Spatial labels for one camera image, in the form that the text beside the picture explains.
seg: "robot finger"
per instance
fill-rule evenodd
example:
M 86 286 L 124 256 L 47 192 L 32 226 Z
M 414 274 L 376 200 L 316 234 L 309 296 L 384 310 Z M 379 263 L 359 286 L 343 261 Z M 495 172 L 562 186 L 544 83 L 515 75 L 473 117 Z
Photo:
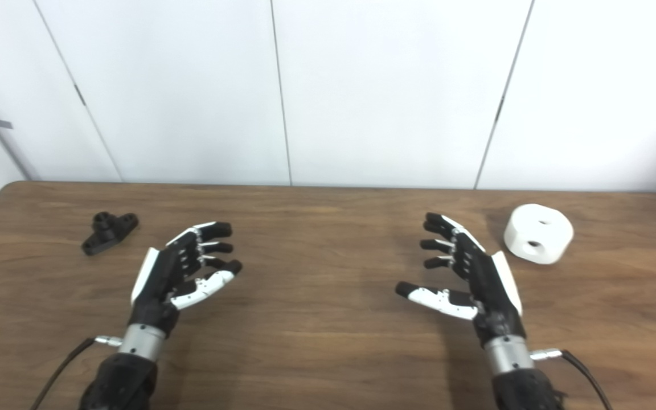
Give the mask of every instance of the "robot finger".
M 242 263 L 238 260 L 232 260 L 224 264 L 221 270 L 217 270 L 207 277 L 187 282 L 193 283 L 193 285 L 184 284 L 183 290 L 177 289 L 177 292 L 171 298 L 171 304 L 179 310 L 198 304 L 200 301 L 214 295 L 227 283 L 232 282 L 240 270 L 242 270 Z
M 425 239 L 419 242 L 419 246 L 421 249 L 438 250 L 448 255 L 452 255 L 457 247 L 453 242 L 440 241 L 440 239 Z
M 234 250 L 234 246 L 231 244 L 226 244 L 224 242 L 203 242 L 199 244 L 202 253 L 211 253 L 211 252 L 223 252 L 231 253 Z
M 455 263 L 455 259 L 452 256 L 437 256 L 432 259 L 427 259 L 424 261 L 424 267 L 427 269 L 434 269 L 440 267 L 451 268 Z
M 396 284 L 396 293 L 414 303 L 460 319 L 472 320 L 477 315 L 477 307 L 469 293 L 422 288 L 408 282 Z
M 224 265 L 227 263 L 224 262 L 224 260 L 219 259 L 218 257 L 213 257 L 213 256 L 208 256 L 208 255 L 202 255 L 199 257 L 199 260 L 201 261 L 201 264 L 204 267 L 212 267 L 212 268 L 222 268 Z

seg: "white foam block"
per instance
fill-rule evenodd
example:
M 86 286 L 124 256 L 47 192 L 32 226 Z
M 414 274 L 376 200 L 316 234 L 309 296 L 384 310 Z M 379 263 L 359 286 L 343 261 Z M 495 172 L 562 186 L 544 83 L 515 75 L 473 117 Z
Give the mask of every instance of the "white foam block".
M 537 203 L 515 208 L 505 228 L 505 244 L 513 255 L 544 265 L 556 263 L 572 239 L 568 218 Z

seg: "black 3d-printed part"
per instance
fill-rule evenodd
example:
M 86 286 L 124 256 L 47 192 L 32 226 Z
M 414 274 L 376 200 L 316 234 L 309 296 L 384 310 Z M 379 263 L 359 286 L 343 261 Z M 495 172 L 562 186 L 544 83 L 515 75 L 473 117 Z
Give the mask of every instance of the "black 3d-printed part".
M 125 214 L 122 217 L 98 212 L 93 217 L 93 235 L 83 242 L 83 252 L 93 256 L 119 244 L 138 226 L 136 214 Z

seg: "black finger segment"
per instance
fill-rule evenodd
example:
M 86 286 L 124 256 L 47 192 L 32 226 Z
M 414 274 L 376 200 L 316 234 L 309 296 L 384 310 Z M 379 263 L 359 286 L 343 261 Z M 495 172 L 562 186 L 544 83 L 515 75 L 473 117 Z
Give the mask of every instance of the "black finger segment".
M 424 267 L 427 269 L 434 269 L 440 267 L 448 268 L 450 266 L 449 259 L 441 259 L 440 257 L 433 257 L 424 261 Z
M 214 242 L 213 244 L 202 244 L 201 250 L 204 253 L 211 252 L 222 252 L 222 253 L 231 253 L 234 250 L 234 246 L 231 244 L 226 244 L 224 242 Z
M 232 272 L 232 274 L 237 275 L 237 273 L 242 270 L 242 262 L 236 259 L 230 260 L 230 262 L 221 267 L 220 270 L 228 270 L 229 272 Z
M 424 239 L 424 241 L 419 242 L 419 246 L 421 249 L 438 250 L 440 252 L 452 253 L 452 247 L 450 245 L 437 241 L 437 239 Z
M 214 238 L 227 238 L 232 236 L 232 226 L 226 222 L 215 222 L 211 225 L 199 228 L 202 241 L 211 241 Z
M 399 282 L 396 284 L 396 294 L 399 296 L 403 296 L 404 298 L 408 298 L 409 294 L 414 292 L 415 290 L 419 289 L 420 286 L 414 285 L 409 282 Z
M 224 268 L 224 265 L 227 263 L 224 262 L 224 260 L 219 259 L 218 257 L 205 257 L 204 259 L 204 265 L 205 267 L 212 267 L 212 268 L 217 268 L 221 269 Z

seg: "wooden table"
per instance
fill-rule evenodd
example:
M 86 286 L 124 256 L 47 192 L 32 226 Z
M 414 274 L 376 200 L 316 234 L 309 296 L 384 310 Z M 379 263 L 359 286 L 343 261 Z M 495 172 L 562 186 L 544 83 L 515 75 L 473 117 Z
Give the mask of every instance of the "wooden table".
M 564 212 L 576 238 L 556 265 L 509 255 L 533 349 L 585 361 L 617 410 L 656 408 L 656 194 L 18 182 L 0 192 L 0 408 L 28 408 L 83 338 L 120 335 L 146 249 L 185 227 L 232 223 L 240 276 L 187 309 L 159 362 L 153 408 L 493 410 L 471 324 L 396 296 L 400 280 L 463 289 L 425 270 L 427 211 L 494 252 L 513 208 Z M 141 226 L 95 257 L 94 213 Z M 76 408 L 91 347 L 42 408 Z M 569 410 L 601 408 L 564 362 L 542 363 Z

